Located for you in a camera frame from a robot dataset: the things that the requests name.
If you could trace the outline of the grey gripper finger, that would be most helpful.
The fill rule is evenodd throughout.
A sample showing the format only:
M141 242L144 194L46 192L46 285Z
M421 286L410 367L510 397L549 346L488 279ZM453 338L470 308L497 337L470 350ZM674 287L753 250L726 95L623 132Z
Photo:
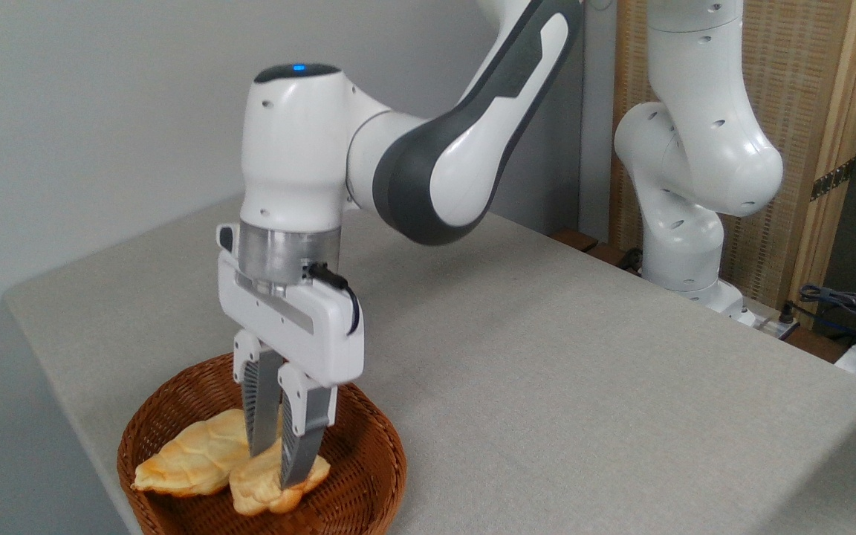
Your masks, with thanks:
M326 387L286 363L278 373L282 387L281 488L305 482L319 453L324 431L335 423L337 387Z
M249 455L256 457L276 441L281 386L278 371L283 356L249 331L234 337L233 376L240 386Z

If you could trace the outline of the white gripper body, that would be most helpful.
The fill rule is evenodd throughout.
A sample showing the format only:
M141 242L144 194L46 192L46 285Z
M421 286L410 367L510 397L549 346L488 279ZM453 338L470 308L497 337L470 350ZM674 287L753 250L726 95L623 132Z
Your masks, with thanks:
M339 227L283 233L221 224L218 301L224 313L323 386L360 376L364 321L343 289L312 278L310 265L337 266Z

